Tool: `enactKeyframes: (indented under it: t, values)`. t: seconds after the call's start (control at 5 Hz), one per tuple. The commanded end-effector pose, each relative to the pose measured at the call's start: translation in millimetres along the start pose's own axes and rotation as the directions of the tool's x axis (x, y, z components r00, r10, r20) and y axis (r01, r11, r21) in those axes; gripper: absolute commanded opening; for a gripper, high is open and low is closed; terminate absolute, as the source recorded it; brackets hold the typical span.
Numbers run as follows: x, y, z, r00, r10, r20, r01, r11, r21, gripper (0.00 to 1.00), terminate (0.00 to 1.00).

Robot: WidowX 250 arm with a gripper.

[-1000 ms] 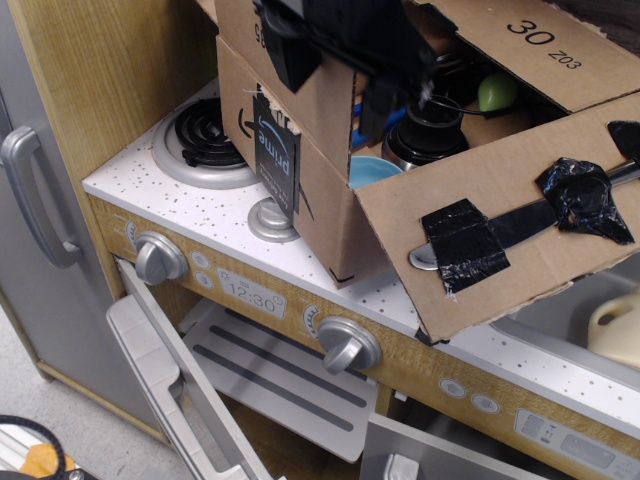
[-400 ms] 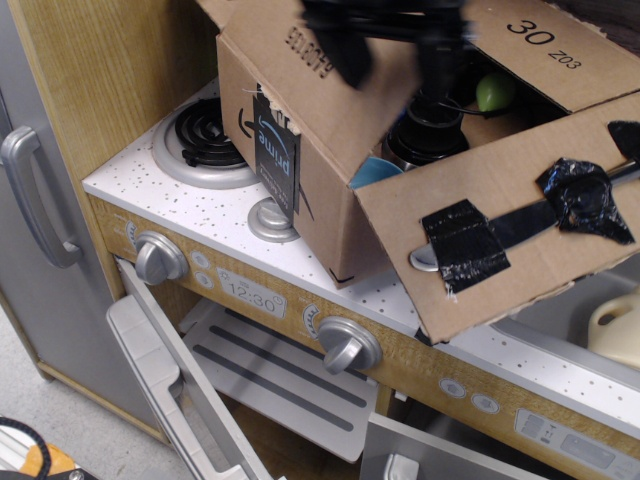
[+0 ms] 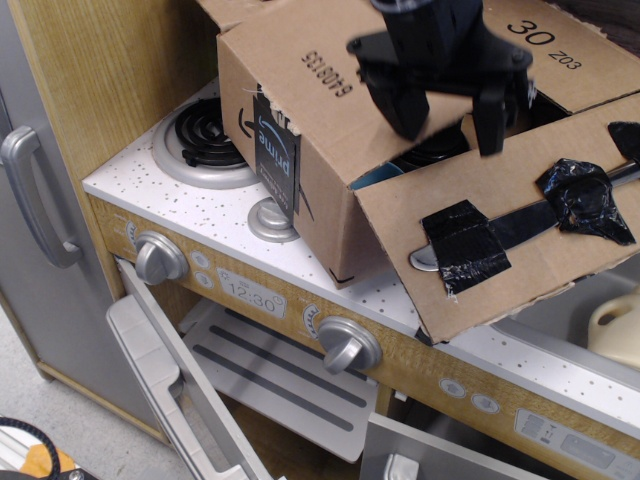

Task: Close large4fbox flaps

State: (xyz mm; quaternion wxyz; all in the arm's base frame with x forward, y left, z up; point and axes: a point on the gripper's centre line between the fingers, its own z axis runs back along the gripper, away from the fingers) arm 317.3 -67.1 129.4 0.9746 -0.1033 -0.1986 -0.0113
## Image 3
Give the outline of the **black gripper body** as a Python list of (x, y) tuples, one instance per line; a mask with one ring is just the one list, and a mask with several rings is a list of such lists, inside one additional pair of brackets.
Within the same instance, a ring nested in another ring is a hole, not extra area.
[(532, 54), (492, 33), (481, 1), (374, 1), (385, 29), (348, 41), (361, 81), (402, 82), (474, 98), (504, 87), (507, 114), (528, 109), (536, 95), (528, 78)]

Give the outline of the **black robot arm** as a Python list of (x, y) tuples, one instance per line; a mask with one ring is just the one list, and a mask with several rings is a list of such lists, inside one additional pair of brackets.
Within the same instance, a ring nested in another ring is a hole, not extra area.
[(532, 54), (494, 33), (480, 1), (375, 1), (385, 30), (347, 44), (359, 77), (392, 129), (418, 138), (427, 95), (469, 97), (481, 155), (502, 151), (505, 133), (536, 95), (528, 76)]

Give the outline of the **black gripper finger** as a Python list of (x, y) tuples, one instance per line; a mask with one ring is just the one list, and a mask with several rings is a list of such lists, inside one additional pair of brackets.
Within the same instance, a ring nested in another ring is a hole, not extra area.
[(505, 88), (485, 87), (473, 99), (473, 123), (480, 155), (500, 153), (503, 149), (505, 120)]
[(402, 82), (368, 82), (369, 94), (392, 127), (406, 140), (416, 140), (430, 112), (426, 91)]

